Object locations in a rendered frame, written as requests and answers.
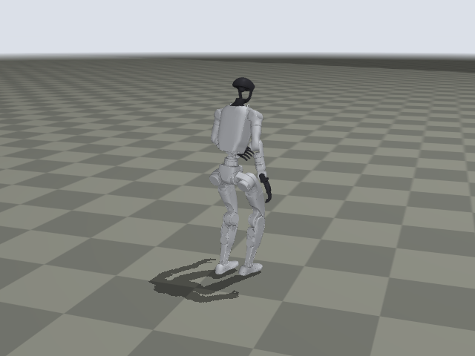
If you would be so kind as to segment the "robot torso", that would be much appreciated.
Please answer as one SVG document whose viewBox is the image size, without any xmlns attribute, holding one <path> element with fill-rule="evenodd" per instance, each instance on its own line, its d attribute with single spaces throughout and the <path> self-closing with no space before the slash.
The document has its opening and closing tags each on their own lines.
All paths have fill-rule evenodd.
<svg viewBox="0 0 475 356">
<path fill-rule="evenodd" d="M 238 158 L 240 158 L 240 156 L 234 155 L 234 153 L 244 154 L 249 144 L 251 122 L 248 120 L 247 114 L 248 109 L 251 108 L 248 107 L 248 105 L 227 105 L 223 108 L 220 115 L 217 137 L 219 149 L 228 151 L 229 155 L 225 157 L 224 164 L 219 165 L 218 178 L 221 182 L 229 185 L 237 185 L 235 176 L 238 172 L 243 173 L 243 166 L 238 164 Z"/>
</svg>

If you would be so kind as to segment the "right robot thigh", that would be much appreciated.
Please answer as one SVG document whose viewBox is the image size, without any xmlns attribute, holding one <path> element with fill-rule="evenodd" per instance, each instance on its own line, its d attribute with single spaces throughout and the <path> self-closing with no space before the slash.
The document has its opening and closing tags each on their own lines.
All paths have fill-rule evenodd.
<svg viewBox="0 0 475 356">
<path fill-rule="evenodd" d="M 235 176 L 235 182 L 240 190 L 245 192 L 246 198 L 252 207 L 253 213 L 249 215 L 248 223 L 255 227 L 255 220 L 258 216 L 265 217 L 265 202 L 263 190 L 257 177 L 252 173 L 238 172 Z"/>
</svg>

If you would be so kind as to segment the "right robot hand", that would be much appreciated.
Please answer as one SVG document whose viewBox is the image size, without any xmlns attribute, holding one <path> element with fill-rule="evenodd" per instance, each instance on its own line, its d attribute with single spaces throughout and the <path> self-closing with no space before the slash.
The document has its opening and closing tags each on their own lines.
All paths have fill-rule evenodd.
<svg viewBox="0 0 475 356">
<path fill-rule="evenodd" d="M 272 198 L 271 187 L 270 187 L 270 184 L 269 184 L 269 181 L 268 181 L 269 178 L 268 177 L 266 178 L 264 174 L 259 174 L 259 178 L 261 180 L 261 183 L 264 184 L 265 189 L 266 189 L 266 193 L 268 194 L 268 199 L 266 199 L 266 202 L 265 202 L 265 203 L 267 203 Z"/>
</svg>

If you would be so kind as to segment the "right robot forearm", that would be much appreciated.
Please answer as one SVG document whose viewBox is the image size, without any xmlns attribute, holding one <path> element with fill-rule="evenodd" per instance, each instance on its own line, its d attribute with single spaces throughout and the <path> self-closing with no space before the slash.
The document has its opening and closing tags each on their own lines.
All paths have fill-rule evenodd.
<svg viewBox="0 0 475 356">
<path fill-rule="evenodd" d="M 263 143 L 261 140 L 259 141 L 259 150 L 260 151 L 253 154 L 253 158 L 255 158 L 256 171 L 258 172 L 258 179 L 260 179 L 259 174 L 264 174 L 265 177 L 267 176 L 267 173 L 265 171 L 266 166 L 264 161 Z"/>
</svg>

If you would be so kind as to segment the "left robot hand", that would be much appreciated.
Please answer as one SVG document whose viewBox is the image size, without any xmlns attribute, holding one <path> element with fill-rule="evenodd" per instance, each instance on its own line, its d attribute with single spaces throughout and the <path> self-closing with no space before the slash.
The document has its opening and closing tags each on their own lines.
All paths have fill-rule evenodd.
<svg viewBox="0 0 475 356">
<path fill-rule="evenodd" d="M 248 160 L 246 159 L 246 157 L 244 157 L 244 156 L 247 156 L 247 157 L 250 159 L 250 157 L 249 157 L 248 155 L 250 155 L 250 156 L 252 156 L 252 155 L 251 155 L 249 152 L 247 152 L 247 151 L 249 151 L 249 152 L 251 152 L 252 154 L 254 154 L 254 153 L 250 150 L 250 148 L 247 147 L 246 150 L 245 150 L 245 152 L 244 152 L 244 154 L 237 154 L 237 155 L 240 156 L 240 157 L 242 157 L 242 158 L 244 158 L 246 161 L 248 161 Z M 245 154 L 245 153 L 246 153 L 246 154 Z M 248 154 L 248 155 L 247 155 L 247 154 Z M 242 156 L 242 155 L 244 155 L 244 156 Z"/>
</svg>

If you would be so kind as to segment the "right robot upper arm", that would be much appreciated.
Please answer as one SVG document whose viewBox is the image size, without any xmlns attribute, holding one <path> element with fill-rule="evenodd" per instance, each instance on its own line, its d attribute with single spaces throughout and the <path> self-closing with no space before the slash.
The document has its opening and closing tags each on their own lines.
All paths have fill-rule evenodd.
<svg viewBox="0 0 475 356">
<path fill-rule="evenodd" d="M 248 109 L 247 118 L 251 122 L 250 126 L 252 136 L 252 141 L 249 143 L 249 148 L 251 151 L 259 151 L 263 115 L 258 111 Z"/>
</svg>

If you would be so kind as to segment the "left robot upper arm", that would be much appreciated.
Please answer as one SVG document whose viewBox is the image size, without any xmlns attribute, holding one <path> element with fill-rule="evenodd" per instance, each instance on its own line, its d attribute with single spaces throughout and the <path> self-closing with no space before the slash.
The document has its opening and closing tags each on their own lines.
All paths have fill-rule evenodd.
<svg viewBox="0 0 475 356">
<path fill-rule="evenodd" d="M 217 137 L 218 137 L 219 124 L 220 124 L 220 115 L 221 115 L 222 110 L 223 109 L 221 108 L 221 109 L 217 109 L 214 112 L 214 124 L 212 128 L 211 141 L 216 145 L 219 145 Z"/>
</svg>

